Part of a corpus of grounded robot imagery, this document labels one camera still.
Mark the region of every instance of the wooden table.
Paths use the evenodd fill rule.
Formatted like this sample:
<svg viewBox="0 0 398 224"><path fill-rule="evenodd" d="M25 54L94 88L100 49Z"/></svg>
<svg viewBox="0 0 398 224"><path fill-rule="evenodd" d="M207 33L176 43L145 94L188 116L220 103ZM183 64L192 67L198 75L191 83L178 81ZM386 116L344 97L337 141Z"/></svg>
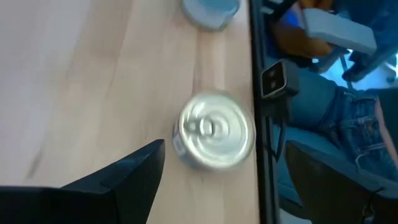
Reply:
<svg viewBox="0 0 398 224"><path fill-rule="evenodd" d="M211 174L171 143L193 93L226 89L251 108L246 1L219 33L179 0L5 0L0 21L0 184L63 186L162 138L148 223L259 223L254 153Z"/></svg>

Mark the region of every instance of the tin can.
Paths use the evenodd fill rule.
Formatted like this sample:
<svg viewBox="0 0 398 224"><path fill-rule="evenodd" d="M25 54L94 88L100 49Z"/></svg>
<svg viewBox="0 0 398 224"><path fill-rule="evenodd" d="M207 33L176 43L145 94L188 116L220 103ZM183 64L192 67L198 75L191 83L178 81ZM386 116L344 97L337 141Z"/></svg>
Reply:
<svg viewBox="0 0 398 224"><path fill-rule="evenodd" d="M174 124L173 144L192 168L228 170L242 163L254 148L252 116L229 94L194 96Z"/></svg>
<svg viewBox="0 0 398 224"><path fill-rule="evenodd" d="M209 30L224 29L240 7L239 0L182 0L185 15Z"/></svg>

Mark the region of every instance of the denim shorts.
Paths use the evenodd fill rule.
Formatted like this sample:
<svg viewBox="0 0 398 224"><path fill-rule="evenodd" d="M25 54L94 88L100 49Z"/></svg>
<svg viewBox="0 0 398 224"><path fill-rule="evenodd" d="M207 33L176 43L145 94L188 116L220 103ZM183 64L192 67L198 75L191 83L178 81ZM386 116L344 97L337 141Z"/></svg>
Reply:
<svg viewBox="0 0 398 224"><path fill-rule="evenodd" d="M375 107L377 92L336 88L318 132L347 154L359 169L398 182L398 170L384 143Z"/></svg>

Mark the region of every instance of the jeans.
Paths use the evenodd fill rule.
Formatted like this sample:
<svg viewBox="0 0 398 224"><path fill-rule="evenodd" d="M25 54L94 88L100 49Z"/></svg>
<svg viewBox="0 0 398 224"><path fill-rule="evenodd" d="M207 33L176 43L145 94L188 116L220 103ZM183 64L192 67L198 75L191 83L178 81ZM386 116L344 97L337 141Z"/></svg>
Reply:
<svg viewBox="0 0 398 224"><path fill-rule="evenodd" d="M317 132L342 150L357 168L398 182L398 170L380 133L376 100L376 91L337 87Z"/></svg>

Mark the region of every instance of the can lid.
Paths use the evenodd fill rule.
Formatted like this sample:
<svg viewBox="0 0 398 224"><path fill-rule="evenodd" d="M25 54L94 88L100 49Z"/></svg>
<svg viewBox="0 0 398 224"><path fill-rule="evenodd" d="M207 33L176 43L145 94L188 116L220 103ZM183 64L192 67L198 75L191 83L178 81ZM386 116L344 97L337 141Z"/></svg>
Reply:
<svg viewBox="0 0 398 224"><path fill-rule="evenodd" d="M233 167L254 147L256 131L251 116L223 92L194 96L181 112L179 126L187 150L208 169Z"/></svg>

